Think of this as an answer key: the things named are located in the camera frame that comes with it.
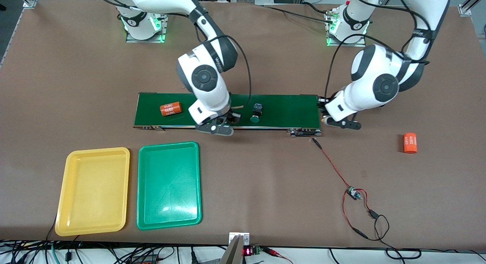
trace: green cap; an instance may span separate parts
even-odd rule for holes
[[[252,121],[252,122],[254,122],[254,123],[260,122],[260,117],[258,117],[257,115],[253,115],[253,116],[250,118],[250,121]]]

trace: red wire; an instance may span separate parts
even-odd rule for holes
[[[277,257],[280,257],[280,258],[286,259],[288,262],[290,262],[290,263],[292,263],[292,264],[293,264],[292,260],[290,260],[290,259],[288,259],[288,258],[284,257],[284,256],[283,256],[283,255],[281,255],[281,254],[278,254],[278,255],[277,255]]]
[[[366,190],[364,190],[364,189],[355,189],[355,190],[356,191],[362,191],[362,192],[364,192],[364,195],[365,195],[365,197],[364,197],[364,200],[365,200],[364,201],[364,204],[366,205],[366,208],[368,210],[371,210],[371,208],[368,206],[368,193],[366,192]]]
[[[347,218],[346,209],[344,208],[344,200],[346,198],[346,194],[347,194],[347,190],[344,191],[344,195],[342,195],[342,202],[341,202],[342,213],[344,214],[344,219],[346,219],[346,222],[349,225],[349,227],[353,228],[353,226],[349,222],[349,219]]]
[[[326,156],[326,158],[328,159],[328,161],[331,163],[331,165],[335,169],[336,173],[339,175],[339,177],[342,179],[342,181],[344,181],[344,183],[346,184],[346,186],[349,188],[351,185],[347,184],[347,181],[345,181],[345,179],[342,177],[341,173],[339,172],[339,170],[337,169],[337,167],[334,165],[333,161],[329,158],[329,156],[326,153],[326,151],[324,151],[324,149],[321,149],[321,152],[324,154],[324,156]]]

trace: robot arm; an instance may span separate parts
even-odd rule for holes
[[[325,119],[327,124],[336,125],[336,122],[358,111],[385,105],[399,92],[410,89],[420,80],[424,64],[414,62],[427,57],[428,50],[430,50],[446,14],[449,0],[405,1],[412,6],[415,12],[427,20],[430,30],[423,20],[417,18],[417,24],[412,33],[413,37],[402,58],[377,44],[369,45],[361,50],[352,63],[352,83],[335,93],[325,105],[329,114]],[[366,8],[360,10],[360,5],[364,5]],[[353,27],[352,24],[356,24],[356,21],[359,20],[368,22],[371,15],[369,6],[358,0],[351,0],[348,7],[351,6],[353,12],[363,12],[365,15],[360,17],[354,14],[355,20],[351,20],[348,25],[340,24],[341,30]],[[349,35],[356,34],[352,29],[349,29],[348,33]]]
[[[187,15],[189,20],[205,34],[207,41],[178,59],[177,74],[186,88],[196,95],[197,101],[189,107],[189,112],[196,122],[196,129],[211,134],[231,136],[233,129],[225,123],[226,120],[230,122],[229,119],[238,120],[238,114],[231,110],[229,92],[221,73],[230,70],[236,64],[238,52],[233,42],[227,37],[221,37],[224,33],[197,0],[128,1],[136,8],[117,6],[125,23],[134,18],[134,25],[140,27],[139,23],[144,22],[142,17],[151,18],[144,13],[181,13]]]

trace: power cord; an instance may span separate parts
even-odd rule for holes
[[[307,19],[310,19],[310,20],[315,20],[315,21],[324,22],[324,23],[328,23],[328,24],[332,24],[333,23],[331,20],[324,20],[324,19],[314,18],[314,17],[310,17],[310,16],[307,16],[307,15],[293,13],[291,11],[285,11],[284,9],[274,8],[272,6],[262,6],[262,7],[264,7],[264,8],[271,8],[271,9],[274,9],[275,11],[281,11],[283,13],[288,13],[288,14],[291,14],[291,15],[299,16],[299,17],[302,17],[302,18],[307,18]]]

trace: black connector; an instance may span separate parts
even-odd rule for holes
[[[354,228],[353,227],[353,231],[355,231],[357,234],[359,234],[360,236],[362,236],[363,238],[365,239],[369,239],[368,236],[366,236],[363,232],[361,232],[360,230],[358,230],[357,228]]]
[[[71,259],[73,259],[73,254],[71,252],[67,252],[66,255],[64,255],[64,261],[69,262]]]
[[[193,259],[191,264],[199,264],[199,261],[197,260],[197,257],[196,257],[196,253],[194,251],[191,252],[191,257]]]
[[[260,249],[262,250],[262,252],[267,253],[267,254],[269,254],[269,255],[272,255],[272,254],[270,253],[270,248],[269,248],[269,247],[263,247],[263,246],[260,246]]]
[[[380,216],[380,215],[378,215],[378,214],[377,214],[375,211],[373,211],[373,210],[369,210],[369,211],[368,211],[368,213],[369,213],[369,215],[370,215],[372,218],[374,218],[374,219],[378,219],[378,217]]]

